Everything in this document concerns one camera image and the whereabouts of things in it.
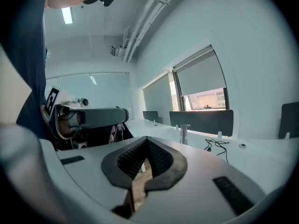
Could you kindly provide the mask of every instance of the roller shade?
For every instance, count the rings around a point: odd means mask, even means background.
[[[226,87],[221,66],[213,50],[177,68],[176,71],[182,95]]]
[[[144,88],[143,95],[146,110],[158,111],[158,122],[170,125],[169,111],[173,108],[168,74]]]

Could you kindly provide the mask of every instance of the gray partition panel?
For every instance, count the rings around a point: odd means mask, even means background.
[[[218,134],[233,135],[234,112],[232,110],[209,111],[170,111],[171,126],[190,125],[189,130]]]
[[[158,111],[143,111],[143,117],[150,121],[159,122]]]
[[[282,105],[278,137],[283,139],[286,133],[290,138],[299,137],[299,102]]]

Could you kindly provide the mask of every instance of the white wall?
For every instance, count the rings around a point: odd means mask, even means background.
[[[121,38],[111,36],[73,37],[47,43],[50,57],[46,62],[46,78],[92,72],[126,72],[130,74],[132,103],[135,119],[145,110],[142,89],[137,89],[136,64],[123,63],[110,54],[111,45],[121,44]]]
[[[233,136],[277,138],[281,105],[299,101],[299,57],[270,0],[183,0],[150,41],[141,43],[138,85],[208,45],[227,82]]]

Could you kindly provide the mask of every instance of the fluorescent ceiling light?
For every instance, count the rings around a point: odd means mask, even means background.
[[[62,15],[64,16],[65,24],[73,23],[73,19],[71,17],[71,8],[66,7],[66,8],[62,8],[61,10],[62,10]]]
[[[97,84],[97,83],[95,82],[94,77],[90,77],[90,79],[92,80],[92,82],[93,82],[94,84]]]

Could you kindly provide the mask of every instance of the black cable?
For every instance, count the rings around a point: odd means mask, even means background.
[[[212,144],[211,144],[211,143],[214,143],[215,146],[217,146],[217,147],[221,147],[221,148],[224,149],[224,151],[221,152],[221,153],[219,153],[219,154],[217,154],[217,156],[220,155],[220,154],[225,153],[225,155],[226,155],[226,161],[228,162],[228,151],[227,151],[227,149],[226,149],[225,147],[223,147],[222,145],[223,145],[223,144],[229,144],[229,142],[216,141],[216,140],[207,140],[207,139],[205,139],[205,140],[206,140],[206,142],[208,142],[208,146],[207,146],[204,150],[207,149],[208,151],[211,151],[211,147],[212,147]]]
[[[76,114],[77,112],[74,112],[68,119],[59,119],[59,120],[63,120],[63,121],[66,121],[66,120],[69,120],[71,117],[74,116],[74,114]]]
[[[212,144],[210,143],[210,140],[207,140],[207,139],[206,139],[206,141],[207,141],[208,145],[207,145],[207,147],[206,147],[204,150],[206,150],[207,148],[208,148],[208,149],[210,148],[210,150],[208,150],[208,151],[210,152],[210,151],[211,151]]]

